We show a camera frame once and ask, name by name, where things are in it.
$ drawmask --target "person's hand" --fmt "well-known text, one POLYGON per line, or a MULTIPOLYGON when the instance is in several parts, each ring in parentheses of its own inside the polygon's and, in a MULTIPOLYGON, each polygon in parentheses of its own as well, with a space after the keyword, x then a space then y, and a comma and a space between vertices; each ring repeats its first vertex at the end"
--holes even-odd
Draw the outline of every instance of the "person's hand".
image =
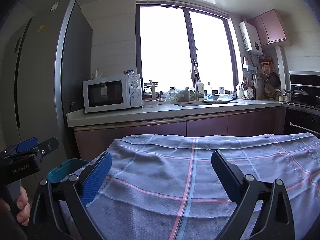
MULTIPOLYGON (((28 195, 26 190, 23 187, 20 187, 20 195, 17 198, 17 207, 21 210, 17 214, 17 221, 22 223, 22 225, 27 226, 29 223, 30 216, 30 204, 28 203, 28 195)), ((10 206, 4 202, 4 200, 0 199, 0 212, 7 213, 10 212, 10 206)))

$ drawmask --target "microwave window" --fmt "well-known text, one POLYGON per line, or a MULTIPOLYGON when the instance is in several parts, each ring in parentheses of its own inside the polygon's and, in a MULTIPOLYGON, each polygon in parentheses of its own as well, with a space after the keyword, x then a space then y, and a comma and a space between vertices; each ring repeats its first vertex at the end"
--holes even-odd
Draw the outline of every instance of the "microwave window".
POLYGON ((89 107, 122 104, 121 81, 112 81, 88 86, 89 107))

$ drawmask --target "white water heater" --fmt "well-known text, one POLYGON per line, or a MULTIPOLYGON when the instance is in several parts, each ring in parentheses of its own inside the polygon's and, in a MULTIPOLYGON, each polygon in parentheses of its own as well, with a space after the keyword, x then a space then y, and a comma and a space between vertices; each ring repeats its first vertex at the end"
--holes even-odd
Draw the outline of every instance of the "white water heater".
POLYGON ((247 21, 239 23, 240 30, 242 33, 245 51, 255 55, 262 55, 261 44, 257 29, 247 21))

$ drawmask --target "pot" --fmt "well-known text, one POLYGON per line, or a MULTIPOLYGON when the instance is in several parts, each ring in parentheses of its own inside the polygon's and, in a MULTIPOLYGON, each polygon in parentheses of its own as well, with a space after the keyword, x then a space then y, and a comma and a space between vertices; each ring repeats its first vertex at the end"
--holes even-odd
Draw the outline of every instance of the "pot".
POLYGON ((285 92, 291 94, 292 101, 298 101, 299 103, 308 104, 310 101, 310 96, 307 92, 303 91, 301 87, 298 90, 290 91, 284 89, 285 92))

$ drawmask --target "white microwave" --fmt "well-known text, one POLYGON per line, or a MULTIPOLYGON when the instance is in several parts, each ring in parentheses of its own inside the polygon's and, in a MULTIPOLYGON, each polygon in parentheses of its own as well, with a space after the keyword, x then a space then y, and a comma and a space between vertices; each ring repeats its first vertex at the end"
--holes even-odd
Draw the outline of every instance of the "white microwave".
POLYGON ((118 75, 83 82, 86 113, 142 106, 140 75, 118 75))

